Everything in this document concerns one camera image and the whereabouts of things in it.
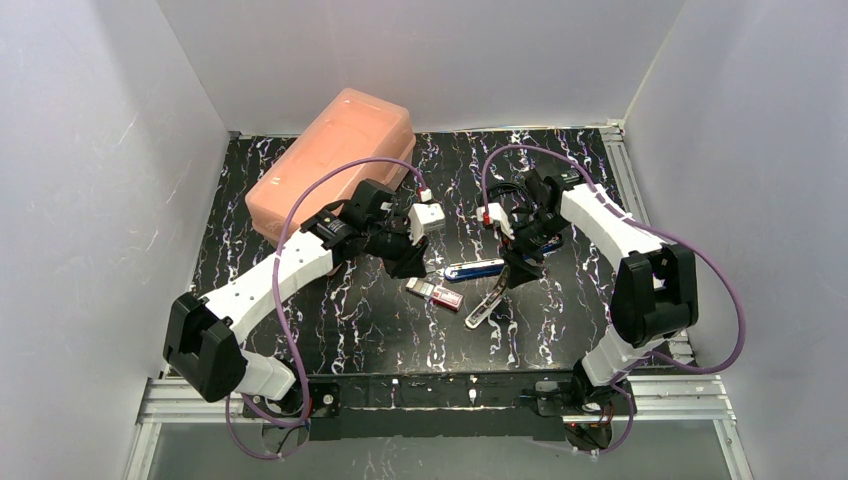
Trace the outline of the beige small stapler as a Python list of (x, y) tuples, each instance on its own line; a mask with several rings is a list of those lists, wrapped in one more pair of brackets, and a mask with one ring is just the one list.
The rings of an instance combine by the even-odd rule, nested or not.
[(495, 286), (465, 318), (464, 325), (466, 328), (471, 330), (478, 328), (489, 318), (494, 309), (501, 303), (509, 289), (509, 274), (510, 267), (505, 266), (498, 276)]

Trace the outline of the red white staple box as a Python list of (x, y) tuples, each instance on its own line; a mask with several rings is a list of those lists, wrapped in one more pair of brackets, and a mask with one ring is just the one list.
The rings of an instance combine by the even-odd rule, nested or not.
[(461, 294), (425, 279), (410, 278), (405, 284), (405, 289), (413, 295), (453, 312), (460, 309), (463, 300)]

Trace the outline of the blue stapler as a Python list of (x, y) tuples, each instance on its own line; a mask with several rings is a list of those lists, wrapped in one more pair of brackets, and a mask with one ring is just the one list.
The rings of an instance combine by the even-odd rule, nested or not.
[[(544, 256), (547, 256), (549, 253), (561, 248), (563, 245), (563, 237), (561, 235), (557, 235), (541, 248), (541, 252)], [(442, 276), (445, 281), (457, 283), (498, 276), (503, 271), (504, 266), (505, 262), (501, 258), (462, 262), (449, 265), (442, 269)]]

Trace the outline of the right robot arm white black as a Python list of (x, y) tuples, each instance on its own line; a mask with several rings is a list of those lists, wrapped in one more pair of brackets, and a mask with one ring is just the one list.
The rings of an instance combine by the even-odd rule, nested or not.
[(512, 289), (542, 276), (543, 244), (572, 226), (616, 268), (611, 327), (575, 365), (587, 393), (619, 383), (666, 338), (698, 319), (694, 252), (638, 227), (601, 186), (531, 170), (524, 184), (534, 204), (529, 221), (509, 234), (501, 256)]

